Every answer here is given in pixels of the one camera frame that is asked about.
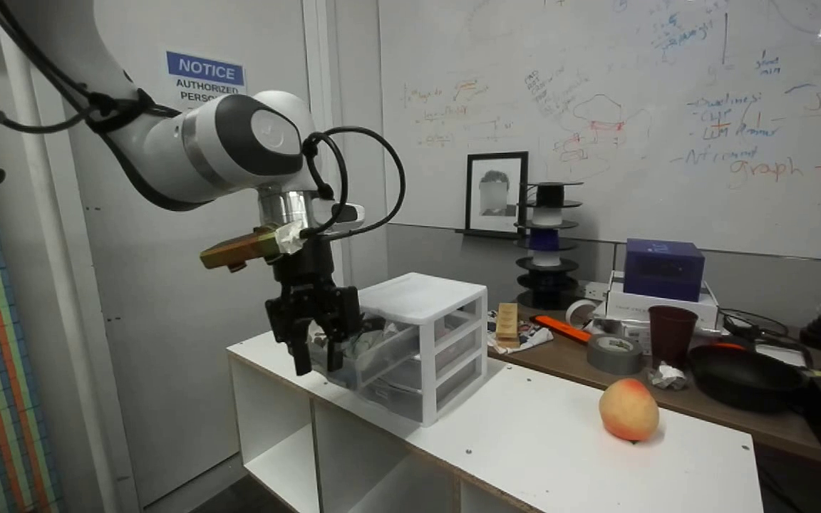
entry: notice sign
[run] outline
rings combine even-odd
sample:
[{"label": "notice sign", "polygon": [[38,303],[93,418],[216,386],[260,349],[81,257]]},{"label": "notice sign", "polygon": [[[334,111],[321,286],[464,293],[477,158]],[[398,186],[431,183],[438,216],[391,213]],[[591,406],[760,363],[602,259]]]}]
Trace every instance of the notice sign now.
[{"label": "notice sign", "polygon": [[186,103],[207,103],[219,93],[240,93],[244,86],[242,66],[236,62],[165,52],[165,69],[180,88],[180,99]]}]

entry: blue box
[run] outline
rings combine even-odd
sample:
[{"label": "blue box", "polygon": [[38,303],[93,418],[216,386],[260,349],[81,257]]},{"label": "blue box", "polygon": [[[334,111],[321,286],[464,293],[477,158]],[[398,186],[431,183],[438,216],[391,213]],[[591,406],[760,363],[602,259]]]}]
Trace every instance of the blue box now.
[{"label": "blue box", "polygon": [[699,303],[705,257],[693,242],[628,240],[628,293]]}]

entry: whiteboard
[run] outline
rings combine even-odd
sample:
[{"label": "whiteboard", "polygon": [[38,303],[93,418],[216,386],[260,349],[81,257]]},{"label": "whiteboard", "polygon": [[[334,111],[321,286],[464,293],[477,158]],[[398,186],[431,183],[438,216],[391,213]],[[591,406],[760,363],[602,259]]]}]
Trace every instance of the whiteboard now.
[{"label": "whiteboard", "polygon": [[821,0],[381,0],[398,222],[460,227],[464,162],[579,179],[582,240],[821,259]]}]

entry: framed photo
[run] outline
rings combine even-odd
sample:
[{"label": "framed photo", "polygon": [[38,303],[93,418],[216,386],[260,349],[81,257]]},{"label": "framed photo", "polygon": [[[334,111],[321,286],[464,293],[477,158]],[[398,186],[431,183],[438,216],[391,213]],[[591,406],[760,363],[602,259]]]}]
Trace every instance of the framed photo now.
[{"label": "framed photo", "polygon": [[468,153],[464,235],[515,235],[525,220],[528,153]]}]

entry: white table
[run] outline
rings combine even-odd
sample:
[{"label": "white table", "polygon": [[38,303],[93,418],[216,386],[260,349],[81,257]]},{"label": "white table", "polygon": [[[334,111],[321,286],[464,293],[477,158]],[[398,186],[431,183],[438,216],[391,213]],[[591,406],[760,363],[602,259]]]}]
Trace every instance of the white table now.
[{"label": "white table", "polygon": [[293,376],[270,333],[232,349],[244,468],[293,510],[758,513],[752,440],[662,411],[662,435],[602,428],[599,391],[490,363],[431,428]]}]

